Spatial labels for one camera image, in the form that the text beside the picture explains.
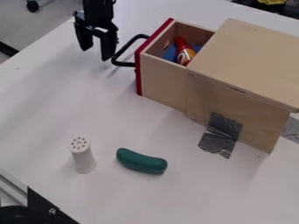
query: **table surface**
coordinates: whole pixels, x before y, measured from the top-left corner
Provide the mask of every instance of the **table surface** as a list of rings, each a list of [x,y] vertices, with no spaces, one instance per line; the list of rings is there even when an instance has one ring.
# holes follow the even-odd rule
[[[127,0],[115,6],[120,46],[169,17],[214,30],[238,18],[299,36],[298,21],[234,3]],[[134,70],[100,57],[98,44],[79,49],[70,20],[0,66],[1,168],[84,224],[298,223],[298,144],[280,138],[269,156],[238,142],[229,160],[203,152],[205,127],[136,95]],[[78,135],[97,160],[85,175],[67,149]],[[120,147],[169,168],[129,171],[115,160]]]

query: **toy cucumber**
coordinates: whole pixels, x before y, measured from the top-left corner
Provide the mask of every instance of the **toy cucumber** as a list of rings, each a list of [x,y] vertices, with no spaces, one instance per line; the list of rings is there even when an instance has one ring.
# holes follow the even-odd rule
[[[159,157],[148,157],[124,148],[116,152],[118,161],[130,170],[150,174],[162,174],[167,168],[167,161]]]

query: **orange object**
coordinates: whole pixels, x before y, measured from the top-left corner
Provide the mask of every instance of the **orange object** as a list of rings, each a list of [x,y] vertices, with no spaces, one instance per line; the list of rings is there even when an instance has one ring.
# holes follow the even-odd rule
[[[188,45],[182,37],[177,38],[177,63],[182,66],[187,66],[195,57],[196,52]]]

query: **wooden box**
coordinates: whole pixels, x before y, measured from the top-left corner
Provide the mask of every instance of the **wooden box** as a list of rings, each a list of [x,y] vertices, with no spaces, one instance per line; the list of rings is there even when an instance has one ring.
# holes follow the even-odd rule
[[[204,45],[188,66],[162,59],[182,36]],[[299,109],[299,38],[227,19],[217,30],[169,19],[136,51],[137,92],[206,125],[212,112],[243,125],[240,141],[270,153]]]

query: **box side panel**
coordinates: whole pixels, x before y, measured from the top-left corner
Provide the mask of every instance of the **box side panel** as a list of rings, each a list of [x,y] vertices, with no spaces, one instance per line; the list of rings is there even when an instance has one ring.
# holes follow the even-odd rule
[[[188,75],[184,66],[143,53],[141,68],[145,97],[186,112]]]
[[[243,125],[240,141],[270,153],[289,112],[240,91],[189,75],[187,115],[206,125],[212,112]]]
[[[178,36],[183,37],[186,42],[192,46],[203,46],[212,37],[214,31],[197,27],[191,24],[176,22],[176,31],[174,39]]]

